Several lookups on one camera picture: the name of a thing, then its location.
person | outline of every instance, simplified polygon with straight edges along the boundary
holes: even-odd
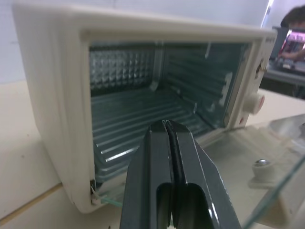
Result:
[[[281,22],[281,27],[299,28],[305,30],[305,5],[300,7],[295,7],[292,10],[290,10],[283,18]],[[302,49],[294,53],[284,52],[280,54],[279,57],[285,59],[291,59],[294,61],[304,60],[305,49]]]

wall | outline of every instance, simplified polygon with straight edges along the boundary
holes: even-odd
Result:
[[[294,7],[305,4],[304,0],[274,0],[264,27],[280,26],[284,16]]]
[[[268,0],[40,0],[52,2],[76,2],[97,6],[147,11],[158,14],[260,26]],[[12,0],[0,0],[0,83],[24,79],[12,13]]]

white knob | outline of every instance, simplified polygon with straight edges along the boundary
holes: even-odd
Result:
[[[243,111],[255,115],[262,108],[264,101],[265,101],[264,95],[258,93],[252,93],[245,99]]]

white toaster oven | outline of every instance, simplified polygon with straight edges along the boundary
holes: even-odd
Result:
[[[13,15],[37,128],[81,212],[123,187],[151,123],[177,121],[202,143],[264,102],[274,31],[75,5]]]

